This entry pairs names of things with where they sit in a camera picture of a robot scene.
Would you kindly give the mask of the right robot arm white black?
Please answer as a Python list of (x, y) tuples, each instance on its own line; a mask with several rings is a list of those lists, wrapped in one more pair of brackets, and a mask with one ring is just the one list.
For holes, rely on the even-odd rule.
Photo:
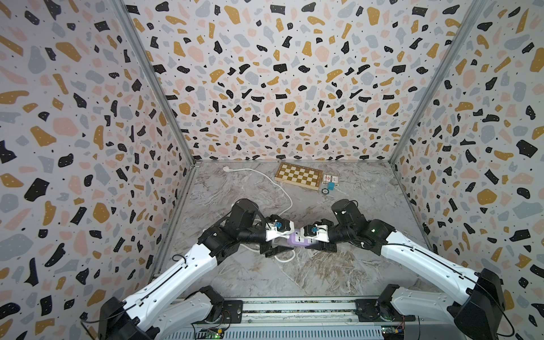
[(473, 269), (453, 263), (379, 220), (367, 220), (356, 201), (333, 204), (335, 222), (322, 219), (302, 227), (302, 236), (313, 240), (311, 249), (332, 252), (339, 243), (350, 243), (394, 261), (435, 285), (439, 293), (417, 293), (390, 284), (377, 302), (379, 314), (392, 312), (452, 324), (469, 339), (498, 339), (505, 318), (502, 280), (490, 269)]

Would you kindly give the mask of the wooden chess board box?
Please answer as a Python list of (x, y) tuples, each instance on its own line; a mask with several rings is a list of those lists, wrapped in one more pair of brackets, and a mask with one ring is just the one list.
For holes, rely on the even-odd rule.
[(282, 162), (274, 178), (285, 184), (318, 191), (323, 176), (322, 170)]

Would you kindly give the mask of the purple power strip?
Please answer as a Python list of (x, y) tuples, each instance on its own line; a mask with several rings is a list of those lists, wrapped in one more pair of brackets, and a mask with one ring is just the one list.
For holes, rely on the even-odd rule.
[(308, 238), (305, 238), (302, 234), (300, 234), (300, 232), (295, 231), (293, 234), (289, 235), (288, 242), (291, 247), (305, 248), (303, 247), (303, 239), (308, 239)]

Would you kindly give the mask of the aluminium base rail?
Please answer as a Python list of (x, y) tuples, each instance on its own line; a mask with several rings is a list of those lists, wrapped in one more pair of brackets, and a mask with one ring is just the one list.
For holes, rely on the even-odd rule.
[(434, 324), (394, 314), (387, 320), (376, 297), (246, 297), (205, 293), (177, 299), (150, 317), (133, 315), (123, 339), (433, 339)]

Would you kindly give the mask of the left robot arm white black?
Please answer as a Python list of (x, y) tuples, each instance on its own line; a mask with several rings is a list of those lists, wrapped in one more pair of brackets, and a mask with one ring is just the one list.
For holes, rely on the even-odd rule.
[(240, 199), (157, 279), (124, 300), (106, 301), (98, 320), (98, 339), (165, 339), (195, 323), (223, 323), (225, 300), (210, 286), (180, 303), (177, 298), (242, 244), (258, 245), (266, 257), (289, 251), (287, 246), (273, 246), (273, 241), (294, 231), (292, 221), (279, 215), (265, 217), (253, 201)]

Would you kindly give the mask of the playing card box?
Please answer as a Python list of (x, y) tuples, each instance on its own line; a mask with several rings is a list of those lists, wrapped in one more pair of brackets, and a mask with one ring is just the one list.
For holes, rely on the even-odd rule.
[(339, 177), (338, 177), (338, 176), (335, 176), (335, 175), (331, 175), (331, 174), (325, 174), (325, 175), (323, 176), (322, 181), (323, 181), (324, 183), (338, 184), (338, 183), (339, 183)]

